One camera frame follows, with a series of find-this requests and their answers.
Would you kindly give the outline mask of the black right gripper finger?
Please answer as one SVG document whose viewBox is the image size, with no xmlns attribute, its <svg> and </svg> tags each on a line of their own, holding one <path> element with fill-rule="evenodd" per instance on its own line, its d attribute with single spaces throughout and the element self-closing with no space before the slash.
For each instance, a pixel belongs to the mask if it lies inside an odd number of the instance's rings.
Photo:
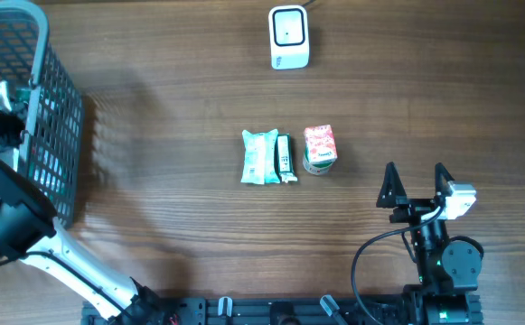
<svg viewBox="0 0 525 325">
<path fill-rule="evenodd" d="M 396 208 L 407 204 L 407 193 L 403 187 L 394 162 L 388 162 L 383 183 L 377 198 L 377 208 Z"/>
<path fill-rule="evenodd" d="M 450 196 L 452 193 L 451 183 L 454 180 L 454 177 L 441 162 L 435 165 L 435 193 L 437 197 Z"/>
</svg>

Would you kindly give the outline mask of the yogurt bottle red label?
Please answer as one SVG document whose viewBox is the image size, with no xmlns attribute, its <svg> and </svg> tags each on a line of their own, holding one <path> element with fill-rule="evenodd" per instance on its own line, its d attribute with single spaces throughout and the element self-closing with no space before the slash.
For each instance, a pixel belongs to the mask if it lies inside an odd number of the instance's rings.
<svg viewBox="0 0 525 325">
<path fill-rule="evenodd" d="M 304 137 L 303 166 L 313 175 L 326 174 L 338 159 L 332 127 L 309 126 L 304 130 Z"/>
</svg>

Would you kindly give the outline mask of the light teal snack pouch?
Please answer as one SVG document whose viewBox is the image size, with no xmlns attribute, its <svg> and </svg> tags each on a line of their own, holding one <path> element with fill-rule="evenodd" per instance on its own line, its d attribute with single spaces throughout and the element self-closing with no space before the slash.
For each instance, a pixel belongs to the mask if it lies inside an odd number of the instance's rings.
<svg viewBox="0 0 525 325">
<path fill-rule="evenodd" d="M 242 131 L 245 147 L 242 183 L 265 185 L 279 183 L 276 172 L 276 143 L 278 130 L 252 134 Z"/>
</svg>

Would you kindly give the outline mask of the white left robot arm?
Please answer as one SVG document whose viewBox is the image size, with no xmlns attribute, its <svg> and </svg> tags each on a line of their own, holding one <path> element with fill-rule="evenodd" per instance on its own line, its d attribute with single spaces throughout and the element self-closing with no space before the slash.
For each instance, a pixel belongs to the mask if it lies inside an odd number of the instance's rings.
<svg viewBox="0 0 525 325">
<path fill-rule="evenodd" d="M 159 297 L 104 265 L 63 227 L 53 204 L 0 160 L 0 266 L 19 261 L 65 284 L 110 324 L 162 324 Z"/>
</svg>

